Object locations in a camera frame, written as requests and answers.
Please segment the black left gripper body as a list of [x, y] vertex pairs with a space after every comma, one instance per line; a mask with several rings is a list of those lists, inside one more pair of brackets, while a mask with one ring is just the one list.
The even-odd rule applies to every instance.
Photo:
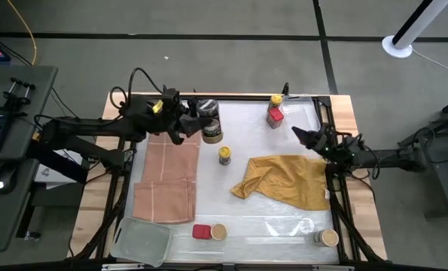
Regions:
[[151, 110], [151, 134], [166, 132], [174, 145], [183, 143], [181, 134], [187, 137], [194, 134], [194, 117], [190, 115], [190, 109], [178, 99], [159, 99]]

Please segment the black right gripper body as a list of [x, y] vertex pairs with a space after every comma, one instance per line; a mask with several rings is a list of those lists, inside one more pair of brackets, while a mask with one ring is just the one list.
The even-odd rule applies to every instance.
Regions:
[[312, 149], [323, 157], [331, 157], [336, 150], [332, 139], [335, 135], [336, 130], [333, 126], [322, 125], [318, 131], [314, 132]]

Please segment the furikake seasoning glass jar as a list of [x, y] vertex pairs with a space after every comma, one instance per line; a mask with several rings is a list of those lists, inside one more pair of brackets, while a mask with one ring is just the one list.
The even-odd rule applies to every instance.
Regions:
[[313, 234], [313, 241], [318, 247], [335, 247], [340, 238], [333, 229], [324, 229]]
[[203, 122], [202, 137], [207, 144], [216, 144], [223, 139], [219, 104], [216, 99], [201, 99], [197, 102], [197, 114]]
[[221, 241], [227, 238], [227, 228], [223, 224], [213, 224], [211, 226], [211, 237], [214, 240]]

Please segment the red bottle yellow cap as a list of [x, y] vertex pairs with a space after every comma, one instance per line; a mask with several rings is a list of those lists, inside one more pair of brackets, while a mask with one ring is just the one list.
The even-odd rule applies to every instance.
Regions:
[[267, 112], [267, 122], [272, 129], [281, 126], [284, 119], [283, 113], [278, 108], [271, 108]]

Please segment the clear plastic bin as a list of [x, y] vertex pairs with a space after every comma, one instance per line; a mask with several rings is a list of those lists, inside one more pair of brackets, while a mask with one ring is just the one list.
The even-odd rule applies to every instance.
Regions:
[[285, 96], [282, 110], [289, 129], [296, 126], [303, 130], [318, 130], [321, 126], [311, 97]]
[[172, 241], [172, 229], [132, 217], [123, 218], [116, 230], [110, 254], [152, 267], [163, 264]]

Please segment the mustard yellow cloth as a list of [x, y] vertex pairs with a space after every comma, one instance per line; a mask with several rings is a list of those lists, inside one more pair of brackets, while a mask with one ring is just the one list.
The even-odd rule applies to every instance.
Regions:
[[301, 155], [252, 157], [230, 192], [240, 199], [258, 192], [302, 210], [325, 211], [330, 208], [326, 167], [321, 158]]

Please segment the white glossy table mat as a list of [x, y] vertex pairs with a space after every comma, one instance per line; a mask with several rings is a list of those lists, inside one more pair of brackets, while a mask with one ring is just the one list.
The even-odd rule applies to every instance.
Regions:
[[[247, 199], [230, 189], [241, 182], [252, 157], [299, 154], [318, 155], [299, 144], [285, 122], [270, 128], [269, 102], [220, 100], [219, 114], [224, 137], [213, 145], [200, 146], [197, 166], [198, 224], [223, 224], [227, 238], [222, 241], [192, 237], [191, 223], [173, 224], [168, 262], [222, 263], [337, 263], [336, 248], [318, 247], [316, 231], [331, 228], [329, 211], [305, 211], [254, 192]], [[228, 165], [219, 163], [218, 150], [231, 149]]]

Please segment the red paprika tin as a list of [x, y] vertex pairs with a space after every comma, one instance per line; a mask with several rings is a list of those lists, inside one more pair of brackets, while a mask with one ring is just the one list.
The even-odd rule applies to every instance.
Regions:
[[195, 239], [211, 239], [212, 227], [208, 224], [195, 224], [192, 229], [192, 237]]

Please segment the white pole with round base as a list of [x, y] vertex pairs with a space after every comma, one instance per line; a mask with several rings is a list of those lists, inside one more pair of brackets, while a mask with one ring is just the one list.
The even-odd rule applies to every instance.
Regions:
[[422, 0], [395, 35], [384, 37], [383, 50], [394, 58], [409, 57], [413, 53], [413, 42], [447, 5], [448, 0]]

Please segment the black desk support bar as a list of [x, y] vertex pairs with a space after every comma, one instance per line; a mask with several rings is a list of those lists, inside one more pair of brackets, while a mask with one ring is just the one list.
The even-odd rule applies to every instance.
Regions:
[[54, 169], [74, 180], [75, 183], [85, 184], [87, 181], [89, 163], [83, 157], [82, 164], [79, 165], [61, 157], [56, 151], [39, 146], [30, 147], [26, 154], [28, 158], [36, 159], [39, 162], [39, 166], [42, 164]]

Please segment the dark grey equipment stand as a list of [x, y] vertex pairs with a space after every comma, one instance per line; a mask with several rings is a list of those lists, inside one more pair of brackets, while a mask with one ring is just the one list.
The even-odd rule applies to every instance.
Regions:
[[443, 206], [425, 213], [428, 221], [448, 217], [448, 105], [439, 112], [437, 119], [417, 129], [398, 142], [398, 146], [417, 147], [424, 159], [426, 173], [438, 184], [438, 195]]

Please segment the white printed paper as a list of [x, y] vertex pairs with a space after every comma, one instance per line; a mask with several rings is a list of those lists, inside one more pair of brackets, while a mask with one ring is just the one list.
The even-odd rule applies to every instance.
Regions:
[[[82, 156], [74, 151], [67, 151], [66, 149], [63, 149], [56, 151], [56, 153], [61, 157], [72, 161], [73, 163], [77, 163], [79, 165], [82, 164]], [[64, 184], [74, 184], [75, 181], [57, 172], [56, 170], [41, 164], [38, 167], [38, 174], [35, 177], [35, 183], [44, 183], [46, 184], [46, 189], [50, 190]]]

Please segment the black clamp stand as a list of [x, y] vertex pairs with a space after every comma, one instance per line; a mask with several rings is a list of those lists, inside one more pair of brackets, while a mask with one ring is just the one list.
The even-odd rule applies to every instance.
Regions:
[[[11, 78], [10, 81], [12, 85], [8, 91], [3, 92], [5, 103], [0, 105], [0, 111], [17, 117], [24, 117], [27, 113], [22, 111], [22, 107], [31, 104], [29, 92], [31, 90], [35, 90], [35, 85], [29, 82], [21, 81], [17, 78]], [[15, 94], [15, 89], [17, 87], [23, 87], [26, 90], [24, 96], [18, 96]]]

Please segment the black computer mouse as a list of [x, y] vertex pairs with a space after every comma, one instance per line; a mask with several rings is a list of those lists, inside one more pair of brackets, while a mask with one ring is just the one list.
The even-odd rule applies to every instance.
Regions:
[[10, 193], [17, 183], [18, 165], [7, 163], [0, 167], [0, 194]]

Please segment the dark grey desk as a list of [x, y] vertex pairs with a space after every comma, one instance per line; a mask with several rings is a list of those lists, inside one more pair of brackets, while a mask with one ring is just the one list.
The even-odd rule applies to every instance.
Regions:
[[[50, 95], [58, 68], [54, 66], [0, 65], [0, 104], [3, 92], [11, 86], [11, 78], [33, 83], [36, 91], [30, 94], [31, 104], [25, 110], [29, 117], [40, 114]], [[26, 207], [27, 196], [34, 181], [39, 162], [26, 157], [34, 126], [24, 120], [11, 124], [0, 151], [0, 167], [7, 161], [17, 161], [16, 186], [8, 194], [0, 194], [0, 251], [5, 251], [19, 227]]]

